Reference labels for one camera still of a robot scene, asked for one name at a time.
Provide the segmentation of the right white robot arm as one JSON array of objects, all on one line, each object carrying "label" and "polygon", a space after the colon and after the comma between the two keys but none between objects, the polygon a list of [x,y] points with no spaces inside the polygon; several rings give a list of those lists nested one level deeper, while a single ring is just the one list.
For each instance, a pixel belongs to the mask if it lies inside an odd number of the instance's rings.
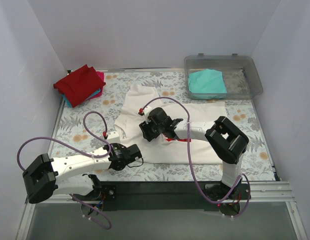
[{"label": "right white robot arm", "polygon": [[138,114],[144,117],[139,127],[143,138],[149,142],[163,135],[170,140],[188,144],[192,140],[210,144],[222,160],[223,169],[220,182],[201,193],[209,202],[221,203],[238,195],[242,182],[242,159],[249,139],[227,117],[220,116],[212,124],[191,122],[189,119],[172,119],[161,107],[149,106],[140,108]]}]

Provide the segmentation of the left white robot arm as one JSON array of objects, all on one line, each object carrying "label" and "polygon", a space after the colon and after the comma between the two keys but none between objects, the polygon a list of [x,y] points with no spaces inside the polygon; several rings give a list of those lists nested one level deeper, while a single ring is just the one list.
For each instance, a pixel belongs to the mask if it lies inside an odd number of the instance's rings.
[{"label": "left white robot arm", "polygon": [[28,202],[37,204],[61,194],[96,200],[108,190],[94,171],[121,171],[142,158],[136,144],[126,147],[120,143],[105,145],[88,155],[50,158],[41,154],[22,174]]}]

